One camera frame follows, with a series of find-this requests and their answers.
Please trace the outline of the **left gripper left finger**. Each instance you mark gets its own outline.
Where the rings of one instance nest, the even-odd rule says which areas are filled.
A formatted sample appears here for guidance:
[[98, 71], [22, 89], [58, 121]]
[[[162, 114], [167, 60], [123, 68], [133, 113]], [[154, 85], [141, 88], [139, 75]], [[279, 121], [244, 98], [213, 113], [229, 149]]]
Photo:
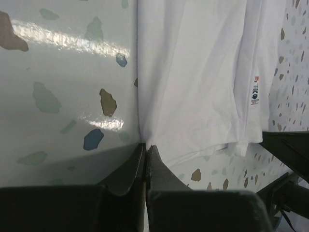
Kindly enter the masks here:
[[0, 190], [3, 232], [141, 232], [144, 228], [145, 144], [94, 185]]

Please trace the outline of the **white navy tank top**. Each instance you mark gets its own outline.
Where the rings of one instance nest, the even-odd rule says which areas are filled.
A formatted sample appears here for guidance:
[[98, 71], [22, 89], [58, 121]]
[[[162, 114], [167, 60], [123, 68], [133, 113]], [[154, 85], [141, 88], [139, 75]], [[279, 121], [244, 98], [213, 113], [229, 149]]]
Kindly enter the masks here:
[[245, 156], [268, 130], [284, 0], [140, 0], [142, 140], [170, 167]]

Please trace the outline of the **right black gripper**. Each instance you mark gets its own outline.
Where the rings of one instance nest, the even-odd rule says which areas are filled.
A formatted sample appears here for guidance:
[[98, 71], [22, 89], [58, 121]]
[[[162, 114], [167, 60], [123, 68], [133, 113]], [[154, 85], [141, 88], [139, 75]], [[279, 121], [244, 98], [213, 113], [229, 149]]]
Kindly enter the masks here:
[[273, 228], [277, 229], [283, 218], [288, 228], [295, 232], [296, 225], [288, 213], [309, 218], [309, 189], [299, 184], [300, 177], [309, 180], [309, 132], [265, 131], [262, 147], [296, 173], [285, 173], [257, 192], [266, 206]]

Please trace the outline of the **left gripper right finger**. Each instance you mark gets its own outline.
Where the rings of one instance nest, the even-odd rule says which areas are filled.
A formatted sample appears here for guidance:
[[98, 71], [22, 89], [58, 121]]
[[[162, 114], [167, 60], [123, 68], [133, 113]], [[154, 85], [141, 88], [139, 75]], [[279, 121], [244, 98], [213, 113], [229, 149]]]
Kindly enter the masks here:
[[271, 232], [266, 207], [245, 190], [192, 190], [147, 152], [146, 205], [151, 232]]

